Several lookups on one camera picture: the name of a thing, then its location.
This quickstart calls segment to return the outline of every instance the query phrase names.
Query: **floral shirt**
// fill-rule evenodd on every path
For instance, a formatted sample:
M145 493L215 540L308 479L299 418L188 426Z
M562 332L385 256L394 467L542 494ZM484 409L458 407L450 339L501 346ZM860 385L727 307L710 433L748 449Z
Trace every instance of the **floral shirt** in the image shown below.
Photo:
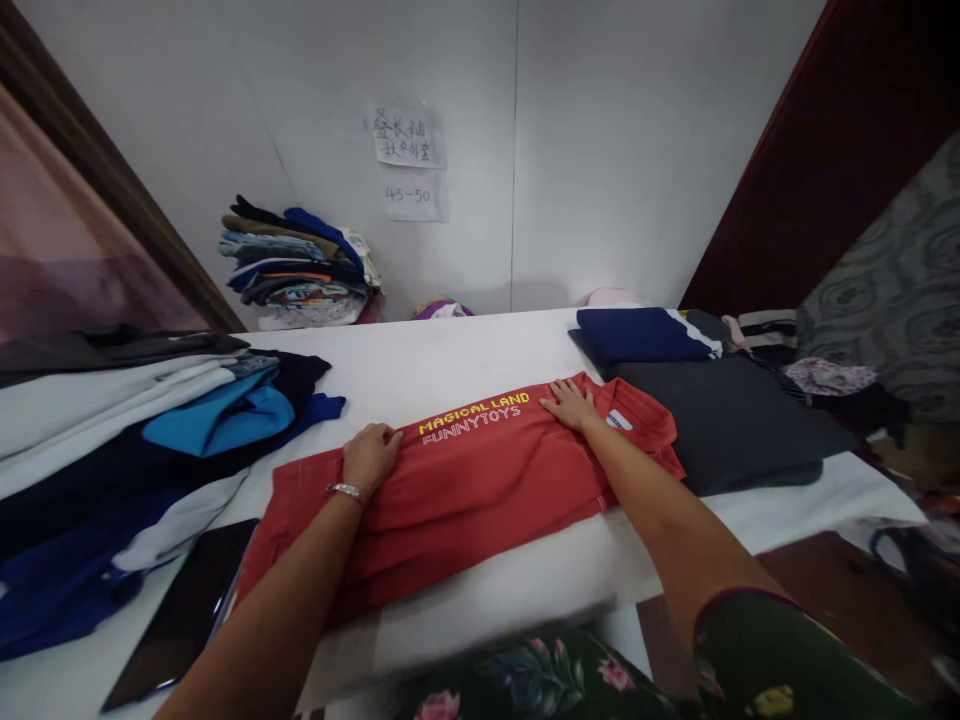
M414 681L397 720L923 717L782 598L724 593L701 613L696 655L701 700L675 701L589 633L544 630Z

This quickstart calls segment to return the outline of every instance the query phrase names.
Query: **bracelet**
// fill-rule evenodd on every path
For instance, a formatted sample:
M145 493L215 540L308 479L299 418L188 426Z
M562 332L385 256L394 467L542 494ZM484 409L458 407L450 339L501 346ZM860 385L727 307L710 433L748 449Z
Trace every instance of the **bracelet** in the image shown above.
M333 485L327 485L327 495L332 492L342 492L344 495L353 498L360 506L363 507L366 503L363 502L363 497L360 494L360 490L355 488L353 485L347 485L346 483L334 483Z

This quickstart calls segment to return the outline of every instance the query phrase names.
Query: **red polo shirt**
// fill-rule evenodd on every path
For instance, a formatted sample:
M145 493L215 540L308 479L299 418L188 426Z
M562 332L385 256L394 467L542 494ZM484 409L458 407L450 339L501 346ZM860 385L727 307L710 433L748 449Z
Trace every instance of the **red polo shirt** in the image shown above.
M684 477L665 407L620 379L599 387L580 373L573 381L593 391L601 417ZM403 428L394 472L364 512L331 625L616 505L583 437L540 406L544 397L546 384L531 385ZM241 565L237 602L310 524L342 465L337 449L274 470L273 497Z

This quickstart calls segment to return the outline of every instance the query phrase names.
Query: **forearm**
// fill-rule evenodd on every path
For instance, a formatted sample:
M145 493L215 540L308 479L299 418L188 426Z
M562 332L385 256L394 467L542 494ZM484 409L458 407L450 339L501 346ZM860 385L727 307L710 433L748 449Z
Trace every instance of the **forearm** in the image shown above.
M231 614L157 718L293 716L362 508L342 494Z
M786 595L699 498L602 419L583 429L631 524L650 552L681 638L703 606L731 587Z

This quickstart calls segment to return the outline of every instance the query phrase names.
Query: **white wall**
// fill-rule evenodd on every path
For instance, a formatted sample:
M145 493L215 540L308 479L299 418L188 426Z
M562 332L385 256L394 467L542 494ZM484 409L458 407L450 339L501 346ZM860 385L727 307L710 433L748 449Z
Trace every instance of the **white wall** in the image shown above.
M513 309L676 307L823 6L522 0Z
M400 319L675 305L825 0L16 2L218 284L240 192L358 230ZM448 224L380 216L368 97L439 112Z
M360 232L391 318L446 293L509 310L516 0L17 6L219 285L233 266L216 252L219 218L239 192ZM358 125L368 96L439 112L449 223L377 212L372 140ZM256 329L258 311L226 295Z

